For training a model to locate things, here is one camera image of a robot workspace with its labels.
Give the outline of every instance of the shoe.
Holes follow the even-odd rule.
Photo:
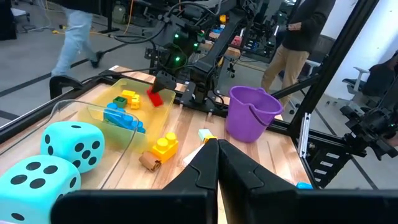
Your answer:
[[[96,53],[97,61],[94,62],[94,61],[90,60],[91,66],[92,66],[93,68],[98,68],[98,66],[100,65],[101,59],[104,57],[104,54],[105,54],[104,52],[99,51],[99,52]]]

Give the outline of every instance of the toy block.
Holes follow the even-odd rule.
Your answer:
[[[133,130],[132,127],[133,118],[130,115],[124,114],[126,112],[124,109],[118,108],[118,106],[115,103],[110,103],[106,107],[109,109],[118,110],[120,112],[105,109],[104,110],[105,122],[110,122],[121,128]]]
[[[135,94],[131,99],[131,109],[139,109],[141,106],[140,96]]]
[[[198,133],[201,141],[204,141],[207,135],[213,135],[209,129],[200,129]]]
[[[132,97],[136,94],[135,91],[130,91],[130,90],[123,90],[122,91],[122,97],[127,99],[127,104],[131,103]]]
[[[206,144],[209,141],[209,139],[217,139],[217,137],[208,134],[206,135],[205,140],[203,140],[203,143]]]
[[[147,90],[147,95],[155,107],[163,104],[163,100],[160,97],[159,93],[153,93],[152,89]]]
[[[137,127],[137,131],[138,131],[139,133],[145,134],[146,130],[145,130],[145,128],[144,128],[144,123],[142,123],[142,121],[140,121],[140,122],[138,122],[138,124],[137,124],[137,122],[138,122],[138,121],[133,121],[133,122],[132,122],[132,127],[133,127],[133,129]]]
[[[166,138],[160,138],[156,145],[152,147],[151,153],[160,158],[161,163],[165,163],[177,153],[178,141],[174,133],[167,133]]]
[[[127,99],[124,97],[118,96],[113,100],[113,103],[116,104],[119,108],[124,108],[127,104]]]
[[[313,187],[311,184],[305,183],[305,182],[299,182],[296,185],[296,188],[298,189],[304,189],[304,190],[313,190]]]
[[[148,151],[144,152],[138,161],[152,172],[155,172],[162,165],[160,159]]]

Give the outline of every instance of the jeans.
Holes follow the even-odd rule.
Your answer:
[[[53,76],[68,75],[70,65],[75,61],[80,50],[83,50],[90,60],[97,61],[89,40],[93,15],[79,10],[67,8],[63,10],[68,19],[68,28],[65,31],[65,41],[57,65],[51,71]]]

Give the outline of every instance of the brown toy piece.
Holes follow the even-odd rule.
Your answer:
[[[159,169],[160,165],[162,165],[162,163],[160,163],[160,159],[148,151],[144,152],[138,160],[144,167],[152,172],[155,172]]]

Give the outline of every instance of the plastic bucket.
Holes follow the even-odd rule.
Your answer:
[[[242,142],[257,140],[275,116],[283,112],[281,103],[262,88],[235,86],[229,96],[226,130]]]

